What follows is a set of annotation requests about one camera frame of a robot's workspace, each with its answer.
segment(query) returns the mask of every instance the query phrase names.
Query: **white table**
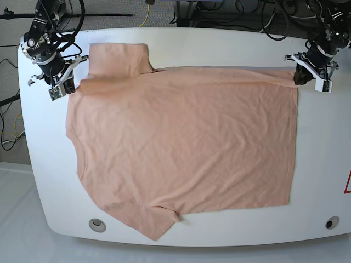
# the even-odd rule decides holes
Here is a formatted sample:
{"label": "white table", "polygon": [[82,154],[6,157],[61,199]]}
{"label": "white table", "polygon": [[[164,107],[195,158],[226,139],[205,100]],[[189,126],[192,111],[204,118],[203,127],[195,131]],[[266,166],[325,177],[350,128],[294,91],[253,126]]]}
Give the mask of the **white table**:
{"label": "white table", "polygon": [[[199,28],[129,28],[83,31],[77,44],[88,54],[90,43],[146,43],[154,68],[170,66],[295,67],[285,54],[304,51],[304,40],[274,42],[259,33]],[[65,54],[75,53],[75,47]],[[76,175],[76,153],[65,136],[68,96],[51,102],[43,81],[28,87],[41,71],[18,52],[19,83],[33,173],[50,228],[68,236],[105,241],[171,245],[230,246],[298,241],[351,232],[351,193],[344,189],[351,169],[351,53],[336,56],[340,70],[333,92],[299,88],[296,167],[290,204],[184,216],[157,242],[107,215],[90,200]],[[75,69],[75,81],[88,63]],[[325,224],[340,222],[333,230]],[[107,225],[104,233],[88,226],[92,218]]]}

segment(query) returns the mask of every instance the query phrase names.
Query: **metal grommet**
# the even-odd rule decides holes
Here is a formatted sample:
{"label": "metal grommet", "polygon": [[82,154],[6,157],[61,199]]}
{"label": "metal grommet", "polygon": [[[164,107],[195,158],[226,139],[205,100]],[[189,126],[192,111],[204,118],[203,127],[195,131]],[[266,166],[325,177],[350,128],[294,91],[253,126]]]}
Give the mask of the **metal grommet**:
{"label": "metal grommet", "polygon": [[333,216],[325,223],[325,228],[330,230],[334,229],[339,224],[340,218],[338,216]]}
{"label": "metal grommet", "polygon": [[93,218],[89,220],[89,227],[97,233],[102,233],[102,232],[105,232],[106,230],[105,223],[97,218]]}

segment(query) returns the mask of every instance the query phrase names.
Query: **red warning sign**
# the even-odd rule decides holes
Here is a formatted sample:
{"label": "red warning sign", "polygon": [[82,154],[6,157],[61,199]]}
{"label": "red warning sign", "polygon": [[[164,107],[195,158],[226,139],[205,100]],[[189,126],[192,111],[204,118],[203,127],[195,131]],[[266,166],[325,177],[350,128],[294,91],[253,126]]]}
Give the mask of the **red warning sign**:
{"label": "red warning sign", "polygon": [[344,193],[351,193],[351,184],[350,184],[350,179],[351,179],[351,171],[349,175],[349,179],[347,180],[346,188]]}

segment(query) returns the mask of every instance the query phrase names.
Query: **t-shirt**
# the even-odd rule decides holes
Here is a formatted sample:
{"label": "t-shirt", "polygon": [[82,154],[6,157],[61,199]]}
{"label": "t-shirt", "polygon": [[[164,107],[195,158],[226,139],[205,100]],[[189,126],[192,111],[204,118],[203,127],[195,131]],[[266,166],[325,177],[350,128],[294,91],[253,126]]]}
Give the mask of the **t-shirt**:
{"label": "t-shirt", "polygon": [[157,240],[179,214],[287,205],[296,124],[293,72],[153,70],[146,45],[104,43],[66,134],[93,202]]}

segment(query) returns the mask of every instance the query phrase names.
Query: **white floor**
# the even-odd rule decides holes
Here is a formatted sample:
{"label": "white floor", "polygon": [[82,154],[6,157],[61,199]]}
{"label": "white floor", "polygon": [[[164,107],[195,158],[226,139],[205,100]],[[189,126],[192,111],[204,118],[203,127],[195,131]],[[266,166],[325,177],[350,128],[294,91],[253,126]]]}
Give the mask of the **white floor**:
{"label": "white floor", "polygon": [[31,167],[0,163],[0,262],[350,262],[351,235],[226,248],[125,245],[62,236],[47,225]]}

